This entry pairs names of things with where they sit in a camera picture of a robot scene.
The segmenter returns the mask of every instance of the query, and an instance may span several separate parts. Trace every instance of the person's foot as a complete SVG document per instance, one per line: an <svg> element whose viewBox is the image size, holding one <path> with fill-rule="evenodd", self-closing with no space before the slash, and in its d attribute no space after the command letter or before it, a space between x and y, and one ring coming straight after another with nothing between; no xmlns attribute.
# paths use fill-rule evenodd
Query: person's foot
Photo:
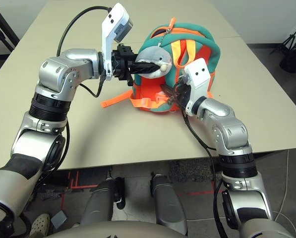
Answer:
<svg viewBox="0 0 296 238"><path fill-rule="evenodd" d="M41 233L43 235L42 237L46 237L49 232L49 227L50 227L50 216L46 213L41 214L33 222L30 236L34 233Z"/></svg>

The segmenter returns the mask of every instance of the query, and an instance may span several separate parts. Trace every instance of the white cable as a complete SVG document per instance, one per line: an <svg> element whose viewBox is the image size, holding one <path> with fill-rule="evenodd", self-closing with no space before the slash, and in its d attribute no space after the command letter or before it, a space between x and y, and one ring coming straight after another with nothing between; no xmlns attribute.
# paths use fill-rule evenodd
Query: white cable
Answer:
<svg viewBox="0 0 296 238"><path fill-rule="evenodd" d="M283 213L281 212L276 212L276 211L272 211L272 212L275 212L275 213L278 213L278 215L280 214L281 216L283 216L284 218L286 218L292 225L293 229L295 230L295 233L296 233L296 227L294 226L293 222Z"/></svg>
<svg viewBox="0 0 296 238"><path fill-rule="evenodd" d="M209 221L214 220L215 218L204 218L204 219L187 219L187 222L200 222L200 221Z"/></svg>
<svg viewBox="0 0 296 238"><path fill-rule="evenodd" d="M285 203L285 199L287 197L287 191L288 191L288 173L289 173L289 150L288 150L288 153L287 153L287 175L286 175L286 191L285 191L285 195L283 197L283 200L282 200L282 203L281 203L281 207L280 207L280 210L279 210L279 213L278 215L276 216L275 218L275 222L277 221L280 213L282 212L282 208L283 208L283 205Z"/></svg>

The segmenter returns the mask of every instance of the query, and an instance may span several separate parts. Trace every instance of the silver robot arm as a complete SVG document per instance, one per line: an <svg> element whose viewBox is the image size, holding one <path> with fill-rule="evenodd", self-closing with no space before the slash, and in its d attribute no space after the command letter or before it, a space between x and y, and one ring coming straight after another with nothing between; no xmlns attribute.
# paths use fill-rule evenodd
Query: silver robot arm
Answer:
<svg viewBox="0 0 296 238"><path fill-rule="evenodd" d="M188 99L181 98L180 104L185 104L186 114L196 116L212 135L222 168L223 184L227 188L222 196L229 227L239 230L241 238L293 238L273 221L245 125L235 117L230 106L205 97L209 80L204 59L187 65L182 81L190 86L190 95Z"/></svg>
<svg viewBox="0 0 296 238"><path fill-rule="evenodd" d="M12 221L21 214L41 174L59 162L70 102L82 81L100 77L98 60L95 50L72 49L42 64L11 159L0 168L0 226L10 228L4 231L6 237L12 234Z"/></svg>

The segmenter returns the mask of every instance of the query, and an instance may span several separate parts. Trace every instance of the orange strap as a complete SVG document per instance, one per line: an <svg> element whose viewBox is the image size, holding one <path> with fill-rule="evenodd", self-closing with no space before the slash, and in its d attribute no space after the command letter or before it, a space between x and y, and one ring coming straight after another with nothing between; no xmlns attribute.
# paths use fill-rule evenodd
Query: orange strap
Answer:
<svg viewBox="0 0 296 238"><path fill-rule="evenodd" d="M156 101L152 101L151 98L134 99L133 95L130 96L130 100L135 108L155 109L167 103L168 97L163 92L160 92L156 93Z"/></svg>
<svg viewBox="0 0 296 238"><path fill-rule="evenodd" d="M123 94L120 94L120 95L114 97L114 98L103 101L100 104L102 105L103 108L109 107L109 106L111 106L113 104L116 104L116 103L119 103L119 102L121 102L123 100L128 99L131 95L132 95L132 90L129 90L129 91L123 93Z"/></svg>
<svg viewBox="0 0 296 238"><path fill-rule="evenodd" d="M149 109L158 108L162 104L167 103L167 100L169 99L163 92L156 93L156 101L152 101L151 98L134 99L132 90L129 90L123 94L120 94L117 97L103 101L100 104L103 108L105 108L113 104L119 103L128 98L131 100L131 103L135 108L149 108Z"/></svg>
<svg viewBox="0 0 296 238"><path fill-rule="evenodd" d="M186 40L186 51L188 54L188 61L184 65L178 63L178 59L181 56L181 43L180 41L174 41L171 43L172 53L173 53L173 63L176 68L184 68L187 64L195 60L196 47L194 40Z"/></svg>

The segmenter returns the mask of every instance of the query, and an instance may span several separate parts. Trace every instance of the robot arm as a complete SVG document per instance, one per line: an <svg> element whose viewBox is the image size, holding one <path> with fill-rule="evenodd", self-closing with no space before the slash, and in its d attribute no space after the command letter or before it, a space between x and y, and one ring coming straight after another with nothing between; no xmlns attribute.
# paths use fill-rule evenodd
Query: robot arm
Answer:
<svg viewBox="0 0 296 238"><path fill-rule="evenodd" d="M210 80L206 62L197 59L184 68L182 81L189 85L189 98L181 98L185 113L196 116L212 134L222 168L223 207L227 224L241 238L292 238L273 221L261 173L257 171L245 125L226 104L206 98Z"/></svg>

